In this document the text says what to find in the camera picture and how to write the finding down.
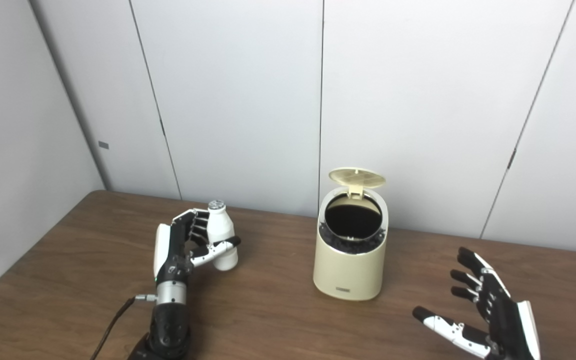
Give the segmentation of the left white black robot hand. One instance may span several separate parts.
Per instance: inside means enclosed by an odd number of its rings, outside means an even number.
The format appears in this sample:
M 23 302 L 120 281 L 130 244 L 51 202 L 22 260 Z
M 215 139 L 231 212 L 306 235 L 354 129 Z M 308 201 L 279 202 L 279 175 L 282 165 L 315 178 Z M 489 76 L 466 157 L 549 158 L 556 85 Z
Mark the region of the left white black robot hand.
M 211 203 L 208 209 L 191 208 L 161 223 L 155 235 L 153 276 L 157 284 L 172 276 L 189 276 L 194 268 L 213 264 L 231 271 L 239 262 L 234 223 L 226 207 Z

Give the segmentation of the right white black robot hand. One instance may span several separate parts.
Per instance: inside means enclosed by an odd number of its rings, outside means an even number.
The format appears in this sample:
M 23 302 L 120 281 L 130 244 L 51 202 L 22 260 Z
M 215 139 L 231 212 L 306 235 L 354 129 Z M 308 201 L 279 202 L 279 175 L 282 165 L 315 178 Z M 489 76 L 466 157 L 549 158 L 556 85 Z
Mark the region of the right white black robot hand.
M 453 280 L 464 284 L 451 287 L 451 294 L 473 303 L 486 322 L 487 331 L 423 306 L 412 310 L 413 317 L 453 346 L 481 360 L 540 360 L 541 345 L 530 301 L 515 301 L 496 269 L 475 251 L 460 247 L 457 262 L 470 272 L 450 271 Z

